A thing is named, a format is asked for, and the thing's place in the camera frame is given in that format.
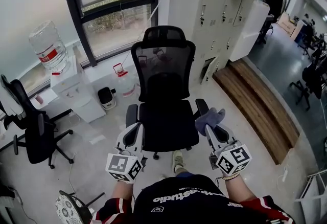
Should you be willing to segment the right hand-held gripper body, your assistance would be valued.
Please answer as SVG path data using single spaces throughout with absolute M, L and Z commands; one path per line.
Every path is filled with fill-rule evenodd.
M 233 176 L 243 171 L 251 162 L 252 156 L 245 144 L 235 140 L 217 149 L 209 156 L 212 169 L 220 169 L 224 176 Z

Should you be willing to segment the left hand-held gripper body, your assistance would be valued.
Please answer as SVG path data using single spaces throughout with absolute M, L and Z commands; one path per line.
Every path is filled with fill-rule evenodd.
M 141 143 L 126 145 L 118 141 L 115 149 L 117 153 L 109 153 L 107 157 L 106 172 L 115 180 L 134 184 L 136 177 L 144 171 L 147 158 L 143 155 Z

